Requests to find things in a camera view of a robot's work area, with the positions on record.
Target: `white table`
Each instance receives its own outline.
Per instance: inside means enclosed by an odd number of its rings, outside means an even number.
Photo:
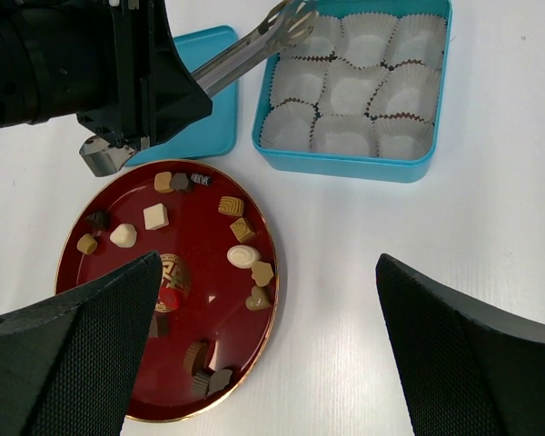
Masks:
[[[175,35],[244,35],[277,2],[172,0]],[[206,162],[268,216],[286,286],[245,384],[190,421],[125,435],[411,435],[377,298],[390,253],[485,302],[545,322],[545,0],[454,0],[439,149],[418,183],[278,173],[250,133],[263,66],[241,86],[239,140]],[[108,180],[79,158],[73,117],[0,131],[0,313],[52,294],[66,235]]]

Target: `candy wrapper cup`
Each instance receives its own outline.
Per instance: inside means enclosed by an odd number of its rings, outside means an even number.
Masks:
[[[405,64],[393,70],[373,97],[371,116],[411,114],[424,121],[436,115],[441,74],[421,64]]]
[[[317,104],[326,68],[325,62],[281,59],[272,76],[271,106],[278,106],[287,100]]]
[[[372,121],[363,115],[325,115],[313,127],[312,151],[319,154],[377,156]]]
[[[312,33],[304,43],[281,52],[281,58],[329,59],[335,55],[341,39],[341,20],[334,16],[319,15]]]
[[[275,107],[264,120],[261,147],[309,152],[314,119],[315,109],[310,104],[288,102]]]
[[[404,16],[386,50],[385,62],[397,66],[419,61],[436,70],[442,67],[446,20],[435,15]]]
[[[431,123],[400,116],[379,118],[373,123],[378,155],[384,159],[415,161],[430,151],[434,129]]]
[[[319,101],[321,114],[363,115],[389,70],[382,66],[356,68],[342,60],[329,65]]]
[[[343,38],[335,55],[359,68],[381,64],[397,24],[393,15],[348,15],[342,19]]]

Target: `gold emblem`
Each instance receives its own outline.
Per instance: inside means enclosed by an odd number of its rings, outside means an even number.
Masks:
[[[171,288],[180,293],[182,300],[185,300],[190,294],[192,288],[192,275],[188,265],[183,259],[175,254],[162,254],[163,275],[162,288]],[[172,312],[173,309],[167,307],[158,297],[155,304],[155,310],[162,313]]]

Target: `round red tray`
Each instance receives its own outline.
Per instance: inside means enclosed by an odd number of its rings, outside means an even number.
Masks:
[[[213,183],[195,185],[190,193],[158,193],[154,177],[164,171],[209,175]],[[248,193],[227,175],[192,161],[149,163],[115,179],[87,205],[65,244],[56,293],[97,279],[151,250],[163,257],[162,286],[177,274],[184,290],[180,307],[173,311],[158,298],[156,311],[167,313],[170,330],[168,336],[149,338],[145,345],[127,413],[130,418],[178,421],[213,407],[245,379],[269,338],[277,307],[278,273],[266,287],[272,307],[249,311],[245,300],[254,286],[252,272],[235,268],[226,258],[228,250],[240,243],[230,228],[237,218],[218,213],[218,204],[225,195],[244,201],[244,218],[256,233],[246,244],[256,248],[262,261],[277,272],[266,221]],[[143,209],[157,203],[167,208],[170,224],[146,231]],[[109,213],[108,232],[95,232],[84,221],[97,210]],[[109,241],[119,223],[135,226],[137,243],[133,248],[118,248]],[[76,249],[85,233],[92,233],[98,242],[97,250],[88,256]],[[186,350],[196,341],[211,344],[208,362],[212,370],[233,369],[226,390],[206,398],[193,394],[193,377],[183,368]]]

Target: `blue box lid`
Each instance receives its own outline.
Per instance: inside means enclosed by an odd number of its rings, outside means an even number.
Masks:
[[[238,41],[238,35],[222,25],[177,36],[173,41],[186,68],[193,71]],[[238,83],[234,82],[213,98],[212,115],[189,125],[167,143],[138,153],[126,166],[227,154],[236,144],[237,123]]]

